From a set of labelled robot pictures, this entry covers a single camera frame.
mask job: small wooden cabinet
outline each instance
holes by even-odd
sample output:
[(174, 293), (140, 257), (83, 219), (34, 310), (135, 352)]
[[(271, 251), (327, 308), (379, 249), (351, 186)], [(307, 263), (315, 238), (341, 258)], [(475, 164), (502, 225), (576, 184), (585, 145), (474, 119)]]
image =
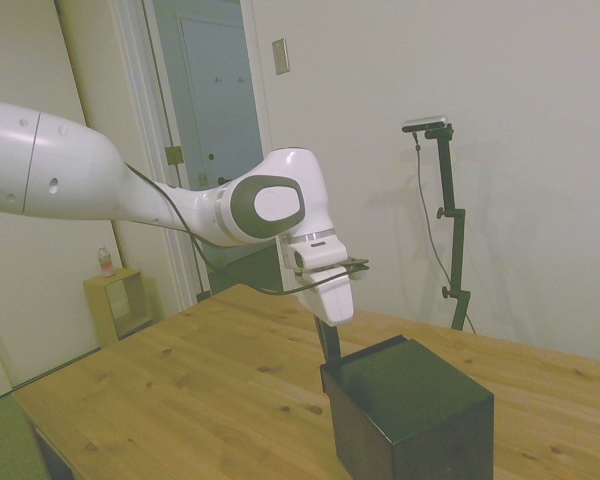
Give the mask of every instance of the small wooden cabinet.
[(139, 271), (118, 268), (111, 277), (98, 275), (83, 283), (101, 347), (153, 323)]

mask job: black box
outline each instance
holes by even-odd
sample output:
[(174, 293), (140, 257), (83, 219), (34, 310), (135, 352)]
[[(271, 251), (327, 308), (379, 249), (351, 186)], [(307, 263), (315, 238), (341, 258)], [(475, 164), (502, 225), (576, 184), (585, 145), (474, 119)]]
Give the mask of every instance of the black box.
[(397, 336), (320, 371), (354, 480), (493, 479), (493, 394), (415, 340)]

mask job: bottle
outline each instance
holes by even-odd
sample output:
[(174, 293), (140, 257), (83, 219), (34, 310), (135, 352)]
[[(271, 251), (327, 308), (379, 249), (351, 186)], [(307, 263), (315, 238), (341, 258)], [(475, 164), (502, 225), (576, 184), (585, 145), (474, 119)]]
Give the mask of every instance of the bottle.
[(113, 263), (111, 262), (111, 254), (104, 245), (98, 250), (98, 262), (100, 262), (102, 275), (105, 277), (112, 277), (116, 273), (116, 269), (113, 268)]

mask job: wood grain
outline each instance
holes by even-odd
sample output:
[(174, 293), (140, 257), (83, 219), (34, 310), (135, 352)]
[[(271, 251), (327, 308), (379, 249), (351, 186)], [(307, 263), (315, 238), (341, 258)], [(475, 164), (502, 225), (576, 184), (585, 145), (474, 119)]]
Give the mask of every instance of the wood grain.
[[(402, 334), (496, 397), (495, 478), (600, 479), (600, 362), (358, 311), (343, 354)], [(312, 315), (220, 295), (14, 397), (85, 479), (348, 479)]]

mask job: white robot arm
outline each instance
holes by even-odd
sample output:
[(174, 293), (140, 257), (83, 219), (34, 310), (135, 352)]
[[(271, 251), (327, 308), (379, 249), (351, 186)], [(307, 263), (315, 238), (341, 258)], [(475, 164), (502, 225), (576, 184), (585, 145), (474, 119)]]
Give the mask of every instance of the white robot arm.
[(83, 125), (0, 103), (0, 212), (33, 217), (128, 220), (188, 228), (217, 246), (280, 236), (284, 264), (302, 285), (301, 301), (330, 326), (353, 317), (347, 250), (334, 233), (314, 155), (276, 150), (247, 174), (206, 191), (134, 174), (115, 146)]

